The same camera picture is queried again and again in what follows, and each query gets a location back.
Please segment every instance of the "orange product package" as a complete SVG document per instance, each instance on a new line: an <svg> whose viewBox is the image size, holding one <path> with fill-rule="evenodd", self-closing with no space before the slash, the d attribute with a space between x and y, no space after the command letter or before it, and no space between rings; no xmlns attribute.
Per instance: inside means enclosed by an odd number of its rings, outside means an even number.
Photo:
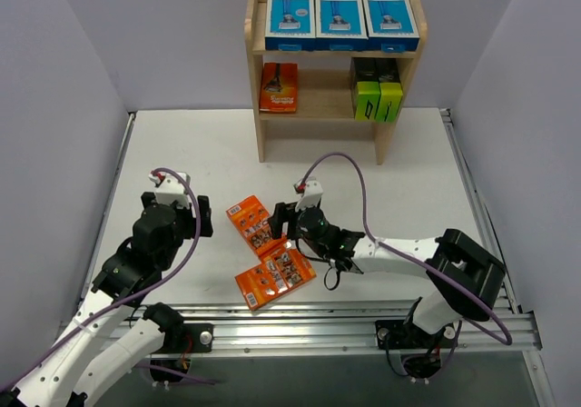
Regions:
<svg viewBox="0 0 581 407"><path fill-rule="evenodd" d="M260 309L317 276L307 259L284 245L261 260L261 264L236 275L236 283L251 310Z"/></svg>
<svg viewBox="0 0 581 407"><path fill-rule="evenodd" d="M284 235L280 239L272 239L271 228L267 222L269 213L254 195L228 209L226 214L259 257L287 242Z"/></svg>
<svg viewBox="0 0 581 407"><path fill-rule="evenodd" d="M261 112L296 112L298 77L297 64L264 64L262 68Z"/></svg>

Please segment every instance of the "blue product box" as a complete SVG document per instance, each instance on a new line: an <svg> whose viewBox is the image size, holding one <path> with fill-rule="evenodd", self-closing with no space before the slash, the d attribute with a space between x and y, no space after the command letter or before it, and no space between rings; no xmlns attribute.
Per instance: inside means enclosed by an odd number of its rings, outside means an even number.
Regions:
<svg viewBox="0 0 581 407"><path fill-rule="evenodd" d="M361 0L315 0L318 50L363 51L367 30Z"/></svg>
<svg viewBox="0 0 581 407"><path fill-rule="evenodd" d="M416 51L419 33L409 0L363 0L369 50Z"/></svg>
<svg viewBox="0 0 581 407"><path fill-rule="evenodd" d="M267 0L264 46L267 50L315 49L313 0Z"/></svg>

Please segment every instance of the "screw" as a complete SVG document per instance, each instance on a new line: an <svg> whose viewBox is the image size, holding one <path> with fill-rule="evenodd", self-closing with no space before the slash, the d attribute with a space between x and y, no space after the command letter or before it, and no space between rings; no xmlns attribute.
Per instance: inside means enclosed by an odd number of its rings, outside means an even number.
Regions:
<svg viewBox="0 0 581 407"><path fill-rule="evenodd" d="M385 341L385 338L388 337L389 330L387 328L380 328L378 330L378 339L381 341Z"/></svg>
<svg viewBox="0 0 581 407"><path fill-rule="evenodd" d="M452 328L452 327L446 327L446 330L444 330L444 337L446 339L454 339L455 335L456 335L456 330L454 330L454 328Z"/></svg>
<svg viewBox="0 0 581 407"><path fill-rule="evenodd" d="M210 343L212 343L212 333L210 332L201 332L200 333L200 343L202 345L209 345Z"/></svg>

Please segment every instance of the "metal frame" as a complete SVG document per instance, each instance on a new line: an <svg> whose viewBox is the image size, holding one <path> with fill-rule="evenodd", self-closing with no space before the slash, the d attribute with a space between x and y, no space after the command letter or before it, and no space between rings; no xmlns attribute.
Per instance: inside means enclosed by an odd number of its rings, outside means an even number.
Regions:
<svg viewBox="0 0 581 407"><path fill-rule="evenodd" d="M478 196L466 162L458 146L449 109L440 111L452 152L465 186L470 207L475 217L483 245L502 260L496 235L488 218L487 210ZM95 242L94 254L86 276L83 296L90 287L96 264L97 249L103 238L114 191L123 168L136 114L131 114L119 162L115 170L112 190L103 213L103 221ZM214 325L214 341L211 353L196 354L203 357L285 357L312 355L368 355L383 354L377 348L374 322L379 319L401 319L408 313L412 301L349 302L349 303L301 303L275 304L260 313L251 313L245 305L172 305L185 318L186 323L211 323ZM547 376L538 349L541 348L537 325L532 314L520 313L510 280L507 278L499 296L495 311L514 337L510 347L490 339L469 324L460 336L457 352L523 352L531 382L542 406L553 406ZM136 312L135 318L141 317ZM493 323L487 328L499 333ZM115 330L103 346L115 342L129 329L128 323ZM171 354L155 354L153 358L173 357Z"/></svg>
<svg viewBox="0 0 581 407"><path fill-rule="evenodd" d="M458 139L454 131L452 111L450 109L440 109L440 114L446 128L446 133L452 147L452 152L454 153L454 158L456 159L456 164L458 165L458 169L460 171L460 176L462 177L462 183L466 189L468 201L470 202L470 207L472 208L472 213L476 219L478 233L480 234L482 243L487 250L489 250L498 258L498 260L502 260L504 262L502 251L500 250L500 246L498 244L497 235L494 231L494 226L492 225L490 216L488 215L488 210L478 195L478 189L474 179L472 178L472 173L468 168L468 164L466 163L464 155L462 154L458 144ZM510 273L508 273L507 279L505 280L505 290L507 291L510 308L514 313L520 313L517 297L510 282ZM534 317L532 318L531 322L534 324L532 327L533 333L537 338L540 339L538 336L537 323ZM533 384L533 389L535 390L539 405L547 407L555 406L555 397L551 391L551 386L547 377L547 373L545 372L540 353L538 351L523 351L523 357L525 359L528 374L530 376L531 383Z"/></svg>
<svg viewBox="0 0 581 407"><path fill-rule="evenodd" d="M84 277L84 285L81 291L81 296L79 297L79 301L87 295L87 292L89 292L91 287L91 278L93 277L94 266L97 263L99 246L101 246L103 234L105 233L107 218L109 217L109 212L111 211L113 196L115 195L115 189L117 189L117 184L119 183L119 176L121 175L121 169L123 167L125 155L127 154L127 148L129 148L129 141L131 140L131 133L133 132L133 126L135 125L136 117L136 112L129 113L129 119L127 120L127 125L125 126L125 133L123 134L123 140L121 141L121 148L119 149L119 154L117 155L117 166L115 167L115 173L113 175L113 183L111 184L111 190L109 191L109 196L107 197L107 204L105 205L103 217L101 218L101 223L99 224L99 233L97 234L97 238L94 241L91 262L89 262L87 275Z"/></svg>
<svg viewBox="0 0 581 407"><path fill-rule="evenodd" d="M412 301L322 304L280 304L252 313L245 305L173 305L185 323L207 322L214 325L211 354L207 357L286 357L324 355L384 354L376 343L375 322L404 318ZM510 347L491 339L469 324L459 339L458 352L535 351L539 346L531 330L534 318L499 309L502 321L511 331ZM485 323L501 335L494 323ZM128 323L116 330L110 342L123 336ZM153 358L177 357L155 354Z"/></svg>

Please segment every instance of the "product package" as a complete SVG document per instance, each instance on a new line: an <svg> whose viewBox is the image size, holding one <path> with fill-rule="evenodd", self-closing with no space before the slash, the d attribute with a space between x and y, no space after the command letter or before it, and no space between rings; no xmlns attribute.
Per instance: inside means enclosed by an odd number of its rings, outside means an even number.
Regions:
<svg viewBox="0 0 581 407"><path fill-rule="evenodd" d="M355 119L374 120L380 96L374 59L366 57L351 59L350 84Z"/></svg>
<svg viewBox="0 0 581 407"><path fill-rule="evenodd" d="M291 249L287 238L271 238L269 213L256 196L249 196L226 214L261 264L236 275L236 283L251 310L257 310L317 276L310 262Z"/></svg>
<svg viewBox="0 0 581 407"><path fill-rule="evenodd" d="M315 49L313 0L267 0L264 45L267 50Z"/></svg>
<svg viewBox="0 0 581 407"><path fill-rule="evenodd" d="M409 0L363 0L369 50L416 51L419 33Z"/></svg>
<svg viewBox="0 0 581 407"><path fill-rule="evenodd" d="M361 0L315 0L318 50L363 51L367 30Z"/></svg>
<svg viewBox="0 0 581 407"><path fill-rule="evenodd" d="M297 111L297 64L264 64L261 84L261 112Z"/></svg>
<svg viewBox="0 0 581 407"><path fill-rule="evenodd" d="M251 310L309 282L317 274L297 250L280 246L262 257L262 263L236 275L236 283Z"/></svg>
<svg viewBox="0 0 581 407"><path fill-rule="evenodd" d="M394 123L398 118L403 90L399 82L398 63L395 59L375 59L378 73L379 97L375 120L381 123Z"/></svg>
<svg viewBox="0 0 581 407"><path fill-rule="evenodd" d="M285 235L280 239L272 239L271 228L267 223L269 213L254 195L228 209L226 214L259 257L287 242Z"/></svg>

